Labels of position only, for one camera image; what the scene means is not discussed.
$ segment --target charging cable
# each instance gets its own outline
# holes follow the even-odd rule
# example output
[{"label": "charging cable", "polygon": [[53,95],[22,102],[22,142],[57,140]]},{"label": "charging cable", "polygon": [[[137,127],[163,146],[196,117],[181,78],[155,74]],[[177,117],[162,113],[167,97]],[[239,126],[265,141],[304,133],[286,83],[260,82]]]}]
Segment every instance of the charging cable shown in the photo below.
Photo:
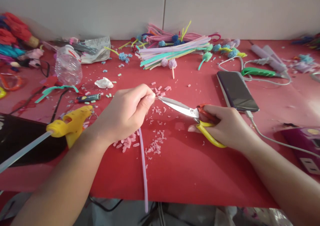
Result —
[{"label": "charging cable", "polygon": [[[241,62],[241,71],[246,67],[246,64],[247,63],[256,63],[256,64],[259,64],[259,65],[264,65],[264,64],[268,64],[269,63],[269,58],[262,58],[262,59],[258,59],[258,60],[251,60],[251,61],[247,61],[245,63],[243,63],[243,60],[242,60],[242,57],[240,56],[235,56],[233,58],[230,58],[226,61],[223,61],[221,63],[219,63],[218,67],[221,69],[221,70],[224,70],[224,71],[228,71],[226,70],[225,68],[221,67],[221,64],[225,63],[225,62],[228,62],[228,61],[231,61],[235,58],[239,58],[240,59],[240,62]],[[289,80],[289,82],[287,83],[277,83],[277,82],[273,82],[273,81],[270,81],[270,80],[265,80],[265,79],[258,79],[258,78],[252,78],[251,75],[248,75],[248,77],[243,77],[243,79],[245,81],[265,81],[265,82],[269,82],[269,83],[272,83],[272,84],[275,84],[275,85],[279,85],[279,86],[286,86],[286,85],[289,85],[291,82],[292,82],[292,79],[291,77],[289,76],[288,72],[287,71],[284,71],[282,72],[286,77],[287,79]]]},{"label": "charging cable", "polygon": [[257,133],[258,133],[261,137],[263,137],[263,138],[265,138],[265,139],[268,139],[268,140],[270,140],[270,141],[272,141],[272,142],[274,142],[274,143],[278,143],[278,144],[280,144],[280,145],[283,145],[283,146],[286,146],[286,147],[289,147],[289,148],[292,148],[292,149],[295,149],[295,150],[299,150],[299,151],[302,151],[302,152],[311,154],[311,155],[313,155],[313,156],[315,156],[315,157],[317,157],[317,158],[320,158],[320,155],[318,155],[318,154],[316,154],[316,153],[313,153],[313,152],[310,152],[310,151],[307,151],[307,150],[304,150],[304,149],[301,149],[301,148],[297,148],[297,147],[291,146],[291,145],[289,145],[289,144],[284,144],[284,143],[278,142],[278,141],[276,141],[276,140],[273,140],[273,139],[271,139],[271,138],[268,138],[268,137],[264,136],[264,135],[259,131],[259,129],[257,128],[257,125],[254,123],[252,112],[250,112],[250,111],[245,111],[245,114],[246,114],[246,116],[250,119],[250,121],[252,122],[252,124],[253,124],[253,126],[254,126],[254,129],[257,131]]}]

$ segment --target phone screen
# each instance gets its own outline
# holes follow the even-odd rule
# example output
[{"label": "phone screen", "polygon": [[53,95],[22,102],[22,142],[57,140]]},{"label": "phone screen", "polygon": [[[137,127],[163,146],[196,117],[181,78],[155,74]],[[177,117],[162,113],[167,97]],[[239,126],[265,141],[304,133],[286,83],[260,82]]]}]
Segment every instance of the phone screen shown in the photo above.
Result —
[{"label": "phone screen", "polygon": [[219,71],[217,76],[228,106],[238,111],[259,111],[239,72]]}]

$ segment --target hand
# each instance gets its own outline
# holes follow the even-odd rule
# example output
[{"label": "hand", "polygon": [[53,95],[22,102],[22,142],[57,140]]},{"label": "hand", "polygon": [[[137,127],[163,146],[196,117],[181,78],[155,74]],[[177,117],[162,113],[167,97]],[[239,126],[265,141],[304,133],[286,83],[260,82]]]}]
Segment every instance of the hand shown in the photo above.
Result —
[{"label": "hand", "polygon": [[155,94],[146,84],[118,90],[110,104],[87,130],[99,138],[100,142],[104,142],[107,148],[141,127],[154,99]]},{"label": "hand", "polygon": [[[207,127],[206,130],[225,146],[244,153],[262,142],[235,108],[206,105],[203,109],[221,120],[216,126]],[[188,131],[201,133],[195,125],[191,125]]]}]

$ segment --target red tabletop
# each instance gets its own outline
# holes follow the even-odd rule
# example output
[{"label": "red tabletop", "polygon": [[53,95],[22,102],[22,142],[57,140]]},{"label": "red tabletop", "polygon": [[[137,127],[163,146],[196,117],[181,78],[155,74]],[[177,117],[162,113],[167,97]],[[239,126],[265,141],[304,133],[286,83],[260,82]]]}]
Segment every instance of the red tabletop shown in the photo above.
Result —
[{"label": "red tabletop", "polygon": [[[299,54],[311,54],[320,62],[319,52],[309,50],[304,46],[290,45],[289,41],[253,41],[258,46],[269,45],[280,58],[292,59]],[[123,41],[112,42],[115,47],[124,44]],[[250,51],[250,43],[241,41],[239,50],[248,54],[244,60],[258,59]],[[189,54],[177,59],[178,67],[175,69],[175,79],[172,79],[168,68],[157,67],[153,70],[143,70],[139,66],[139,59],[133,55],[129,64],[123,63],[111,53],[112,60],[105,65],[100,62],[82,66],[84,87],[91,93],[103,92],[112,95],[119,89],[135,87],[145,83],[150,87],[165,88],[171,86],[172,90],[166,96],[196,107],[200,103],[226,106],[222,91],[217,81],[217,63],[226,59],[214,55],[214,61],[205,62],[200,71],[197,68],[202,56]],[[52,53],[43,56],[51,62]],[[228,70],[240,70],[240,62],[235,60],[224,65]],[[31,95],[31,91],[41,86],[39,83],[44,76],[37,69],[23,68],[19,73],[26,79],[26,85],[18,91],[10,92],[0,103],[0,112],[9,113],[12,107],[20,100]],[[282,129],[282,123],[294,123],[300,126],[320,125],[320,83],[311,79],[308,74],[292,74],[293,82],[287,86],[276,86],[267,82],[247,82],[249,90],[256,100],[260,111],[254,114],[254,120],[267,137],[286,142],[275,131]],[[95,80],[107,77],[117,81],[112,89],[100,89],[94,85]],[[277,82],[286,82],[284,79],[271,78]],[[35,108],[28,108],[19,116],[49,123],[54,106],[62,91],[56,91],[44,99]],[[76,97],[75,92],[65,94],[59,106],[57,116],[71,109],[77,109],[83,104],[73,104],[68,101]],[[99,115],[109,104],[111,98],[102,96],[95,105]],[[161,101],[155,101],[155,107],[161,111],[149,111],[146,121],[142,125],[142,134],[145,148],[148,150],[153,139],[159,137],[159,130],[164,131],[163,144],[160,154],[152,152],[146,154],[147,179],[149,200],[176,203],[236,205],[254,207],[277,207],[259,180],[250,163],[239,152],[230,148],[220,149],[211,145],[202,134],[189,133],[187,127],[193,124],[178,112],[171,110]],[[293,151],[284,146],[266,141],[276,151],[300,167]],[[0,174],[0,190],[33,191],[47,177],[53,167],[61,160],[66,151],[52,162],[32,166],[9,168]],[[104,198],[122,198],[125,200],[142,200],[143,174],[140,147],[121,149],[109,147],[106,151],[97,175],[91,188],[91,195]]]}]

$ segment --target clear plastic bottle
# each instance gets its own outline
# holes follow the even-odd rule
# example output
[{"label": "clear plastic bottle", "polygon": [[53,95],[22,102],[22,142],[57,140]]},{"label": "clear plastic bottle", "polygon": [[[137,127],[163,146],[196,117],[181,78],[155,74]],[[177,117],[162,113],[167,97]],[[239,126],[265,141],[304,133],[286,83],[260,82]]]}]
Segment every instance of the clear plastic bottle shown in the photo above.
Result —
[{"label": "clear plastic bottle", "polygon": [[75,86],[82,80],[80,56],[73,47],[66,45],[57,51],[55,72],[63,85]]}]

